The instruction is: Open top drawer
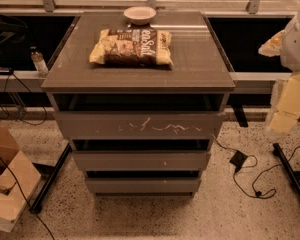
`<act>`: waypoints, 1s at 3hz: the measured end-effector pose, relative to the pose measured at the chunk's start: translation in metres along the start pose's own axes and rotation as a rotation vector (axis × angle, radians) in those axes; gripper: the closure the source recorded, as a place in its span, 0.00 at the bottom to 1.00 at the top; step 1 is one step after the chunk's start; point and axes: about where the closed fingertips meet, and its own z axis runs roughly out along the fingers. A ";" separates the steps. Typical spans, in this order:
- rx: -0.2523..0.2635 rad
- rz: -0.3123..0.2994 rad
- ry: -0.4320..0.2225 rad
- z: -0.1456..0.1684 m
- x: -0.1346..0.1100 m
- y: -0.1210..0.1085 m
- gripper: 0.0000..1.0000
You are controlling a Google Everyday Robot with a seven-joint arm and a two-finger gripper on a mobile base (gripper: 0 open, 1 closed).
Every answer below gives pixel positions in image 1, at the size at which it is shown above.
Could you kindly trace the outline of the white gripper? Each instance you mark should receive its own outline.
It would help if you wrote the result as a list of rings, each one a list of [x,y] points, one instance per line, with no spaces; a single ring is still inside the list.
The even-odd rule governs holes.
[[[284,67],[300,72],[300,10],[284,30],[260,46],[258,53],[267,57],[280,55]],[[300,119],[300,73],[293,73],[288,79],[275,82],[270,104],[264,133],[271,139],[283,137]]]

